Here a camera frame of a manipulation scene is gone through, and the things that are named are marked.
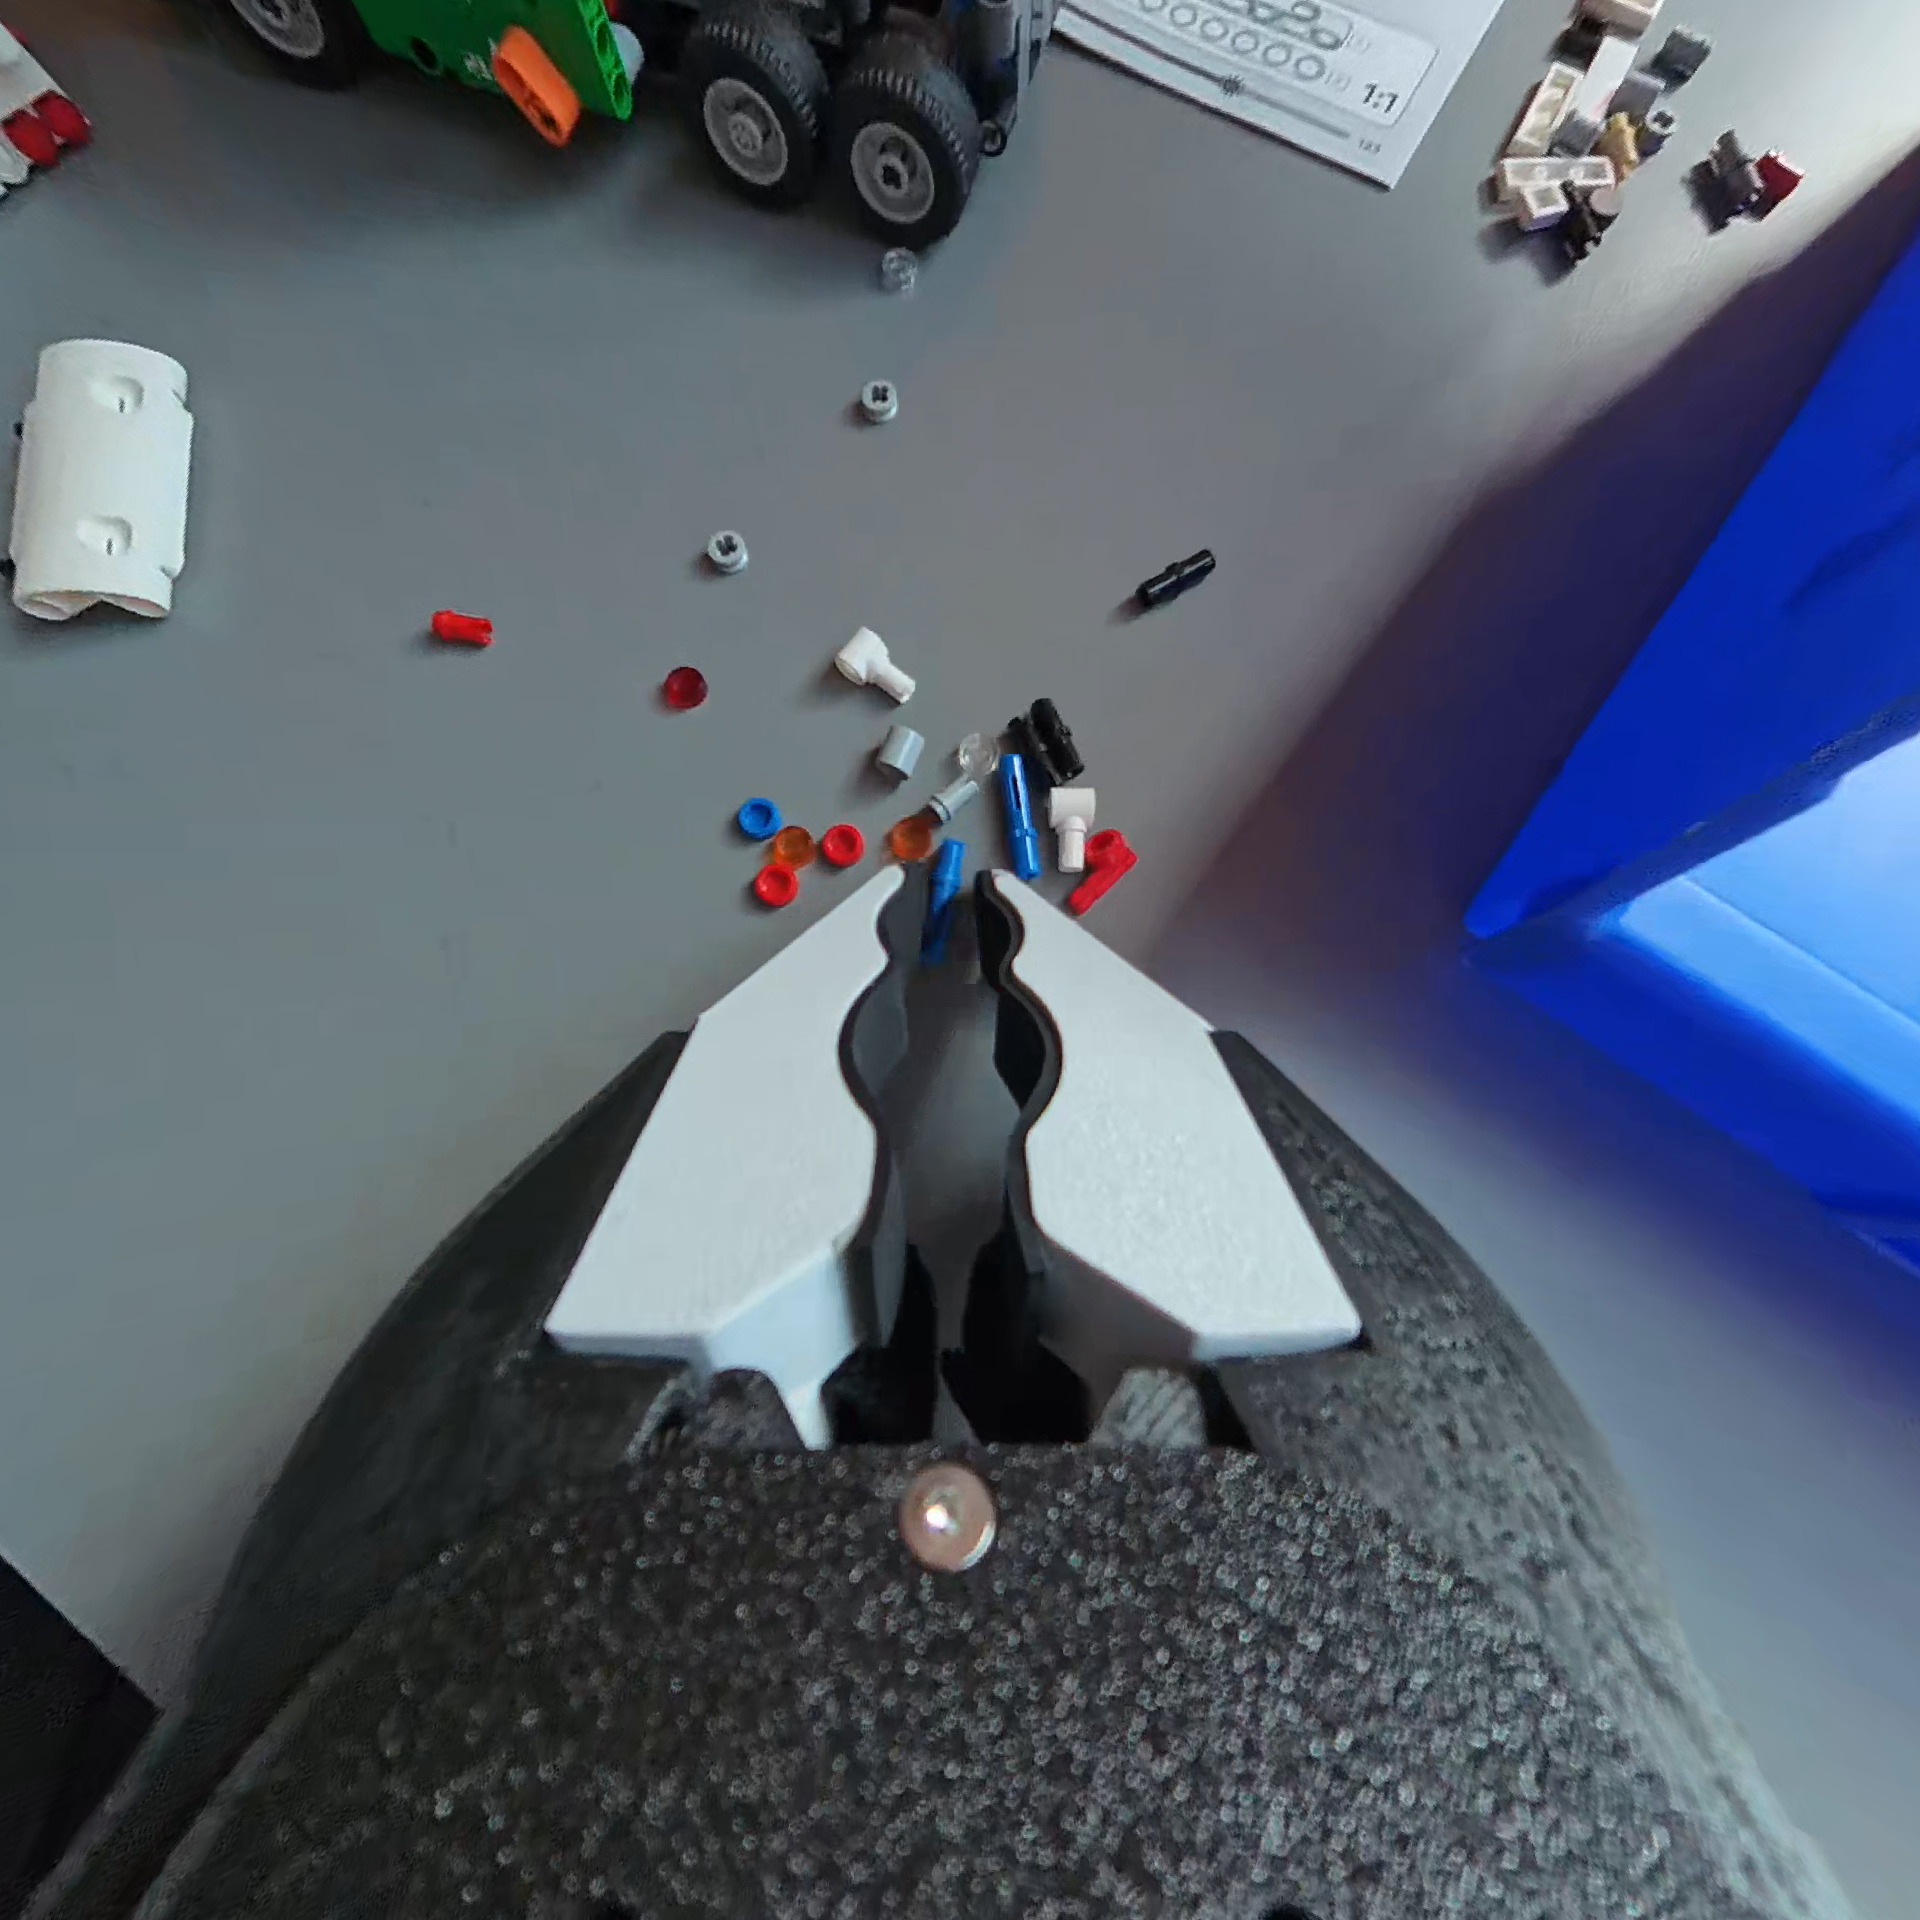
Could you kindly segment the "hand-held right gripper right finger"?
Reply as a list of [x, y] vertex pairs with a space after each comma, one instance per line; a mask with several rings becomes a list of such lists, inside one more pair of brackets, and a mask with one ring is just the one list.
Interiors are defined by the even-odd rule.
[[1353, 1345], [1360, 1310], [1225, 1039], [1010, 873], [975, 878], [974, 929], [1016, 1105], [1016, 1340], [1078, 1379]]

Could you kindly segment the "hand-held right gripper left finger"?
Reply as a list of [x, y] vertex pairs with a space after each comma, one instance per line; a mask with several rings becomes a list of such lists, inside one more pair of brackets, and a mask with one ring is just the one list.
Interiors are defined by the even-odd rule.
[[827, 1383], [905, 1294], [877, 1106], [913, 929], [916, 882], [881, 868], [695, 1018], [544, 1318], [557, 1348], [763, 1377], [798, 1441], [831, 1444]]

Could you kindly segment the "white curved lego panel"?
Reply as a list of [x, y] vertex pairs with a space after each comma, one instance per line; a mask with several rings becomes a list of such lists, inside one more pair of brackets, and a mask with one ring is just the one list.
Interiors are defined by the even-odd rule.
[[185, 368], [153, 348], [64, 340], [37, 355], [11, 496], [11, 604], [47, 621], [171, 613], [194, 419]]

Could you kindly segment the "white and green lego truck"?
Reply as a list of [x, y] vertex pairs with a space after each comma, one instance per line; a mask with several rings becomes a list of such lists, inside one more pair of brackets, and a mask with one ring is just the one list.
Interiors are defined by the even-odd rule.
[[1003, 153], [1052, 35], [1044, 2], [224, 2], [284, 78], [351, 86], [375, 58], [510, 104], [552, 147], [627, 124], [659, 70], [713, 178], [762, 211], [841, 198], [926, 252]]

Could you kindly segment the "pile of small lego pieces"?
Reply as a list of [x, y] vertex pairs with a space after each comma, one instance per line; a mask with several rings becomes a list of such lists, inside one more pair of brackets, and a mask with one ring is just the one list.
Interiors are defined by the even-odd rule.
[[1573, 2], [1477, 204], [1548, 276], [1587, 263], [1619, 222], [1625, 186], [1673, 132], [1671, 98], [1715, 37], [1662, 2]]

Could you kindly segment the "lego instruction booklet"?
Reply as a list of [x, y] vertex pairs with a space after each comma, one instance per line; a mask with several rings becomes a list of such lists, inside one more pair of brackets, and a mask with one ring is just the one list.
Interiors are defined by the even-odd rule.
[[1059, 2], [1052, 37], [1394, 189], [1497, 2]]

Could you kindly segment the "white lego container body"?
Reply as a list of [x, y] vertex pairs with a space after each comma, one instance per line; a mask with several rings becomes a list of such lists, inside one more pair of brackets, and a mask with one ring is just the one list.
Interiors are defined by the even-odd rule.
[[2, 197], [51, 171], [67, 151], [89, 144], [91, 124], [80, 104], [2, 25]]

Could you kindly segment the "blue plastic bin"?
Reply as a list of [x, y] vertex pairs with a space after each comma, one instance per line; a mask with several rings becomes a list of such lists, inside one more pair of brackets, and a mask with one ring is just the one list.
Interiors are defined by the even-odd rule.
[[1514, 992], [1915, 1272], [1917, 267], [1467, 905]]

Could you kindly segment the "dark grey lego bracket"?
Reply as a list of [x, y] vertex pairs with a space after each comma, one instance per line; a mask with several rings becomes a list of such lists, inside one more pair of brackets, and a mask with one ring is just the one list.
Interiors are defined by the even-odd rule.
[[1762, 214], [1766, 200], [1758, 159], [1741, 136], [1727, 129], [1688, 173], [1691, 204], [1708, 229], [1727, 229]]

